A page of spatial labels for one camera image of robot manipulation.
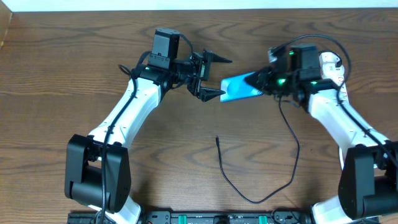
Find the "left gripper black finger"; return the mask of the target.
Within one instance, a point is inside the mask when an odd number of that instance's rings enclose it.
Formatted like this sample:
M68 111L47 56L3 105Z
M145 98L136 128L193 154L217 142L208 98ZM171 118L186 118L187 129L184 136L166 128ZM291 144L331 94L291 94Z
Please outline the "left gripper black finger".
M204 59L208 62L216 62L216 63L232 63L232 60L229 60L227 58L221 57L219 55L217 55L216 53L214 53L213 51L204 49L203 50L203 57Z
M217 90L213 88L207 88L207 87L200 87L199 89L199 95L198 98L202 100L202 102L207 102L217 96L221 96L225 94L225 91L223 90Z

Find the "blue Galaxy smartphone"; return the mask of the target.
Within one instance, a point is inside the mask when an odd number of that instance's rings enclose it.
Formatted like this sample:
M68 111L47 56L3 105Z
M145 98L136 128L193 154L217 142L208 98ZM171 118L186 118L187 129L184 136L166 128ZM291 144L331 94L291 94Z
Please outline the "blue Galaxy smartphone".
M220 101L225 103L228 101L263 95L263 92L257 90L251 85L248 85L244 81L246 77L252 74L253 72L223 79L221 81L221 90L224 91L224 94L220 96Z

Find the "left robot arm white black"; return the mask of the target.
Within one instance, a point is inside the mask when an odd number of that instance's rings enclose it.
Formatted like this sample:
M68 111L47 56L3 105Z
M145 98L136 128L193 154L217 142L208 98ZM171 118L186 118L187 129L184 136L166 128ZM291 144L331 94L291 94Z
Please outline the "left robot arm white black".
M132 69L120 65L129 77L127 89L106 119L88 135L75 134L67 144L65 196L95 210L71 213L68 223L137 223L141 207L130 196L129 150L149 113L169 90L182 85L202 102L224 94L203 87L213 62L229 63L210 50L191 51L177 58L177 30L158 28L150 51Z

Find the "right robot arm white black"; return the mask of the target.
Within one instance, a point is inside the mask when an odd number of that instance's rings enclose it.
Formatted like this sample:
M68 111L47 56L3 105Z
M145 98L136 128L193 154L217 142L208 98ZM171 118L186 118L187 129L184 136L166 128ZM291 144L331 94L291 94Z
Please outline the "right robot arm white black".
M270 49L270 66L244 81L265 95L291 95L339 147L337 196L312 207L314 223L353 223L397 213L397 143L376 131L350 105L350 71L331 50L313 44Z

